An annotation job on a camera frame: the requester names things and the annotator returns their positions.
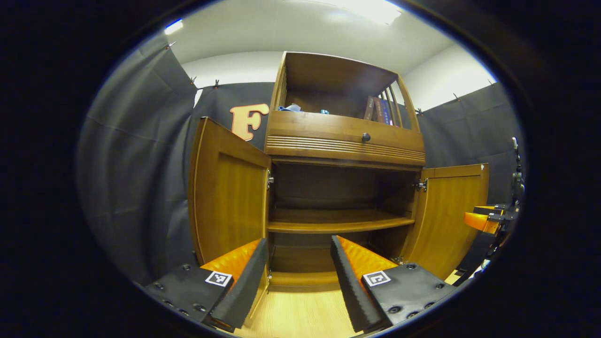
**open cabinet door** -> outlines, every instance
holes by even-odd
[[[415,224],[407,234],[401,253],[445,280],[472,246],[478,230],[463,222],[465,212],[486,205],[488,164],[424,169],[420,182]]]
[[[188,213],[202,265],[266,234],[271,158],[209,118],[198,123],[192,147]],[[267,272],[259,298],[267,289]]]

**cabinet drawer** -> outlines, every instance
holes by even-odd
[[[370,140],[362,141],[364,133]],[[423,166],[421,133],[387,124],[314,112],[272,111],[265,151],[302,156]]]

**white wall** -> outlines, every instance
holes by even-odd
[[[403,75],[415,109],[422,111],[495,83],[495,77],[459,45],[446,48]]]
[[[283,52],[246,52],[218,55],[182,64],[197,88],[243,82],[275,82]],[[194,105],[200,98],[199,90]]]
[[[242,82],[275,82],[282,52],[246,52],[218,55],[182,64],[186,73],[196,77],[198,88],[215,84]],[[403,75],[405,86],[415,108],[422,111],[469,94],[496,82],[474,57],[458,45],[446,48]],[[403,102],[400,91],[393,86],[395,97]]]

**ceiling light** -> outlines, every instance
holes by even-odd
[[[174,23],[165,27],[165,34],[169,35],[182,27],[184,27],[184,24],[182,23],[182,20],[179,19],[178,21],[175,21]]]
[[[401,15],[401,8],[385,0],[304,0],[346,8],[375,22],[389,25]]]

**wooden cabinet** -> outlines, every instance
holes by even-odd
[[[400,86],[410,127],[361,118],[367,96],[391,98],[392,82]],[[331,114],[276,110],[293,102]],[[486,203],[488,165],[423,169],[423,138],[398,75],[347,59],[286,53],[271,109],[265,152],[210,119],[198,125],[189,213],[200,262],[267,237],[269,283],[335,284],[329,246],[340,235],[393,262],[419,263],[441,279],[459,264],[476,234],[463,213]],[[425,189],[417,182],[427,182]]]

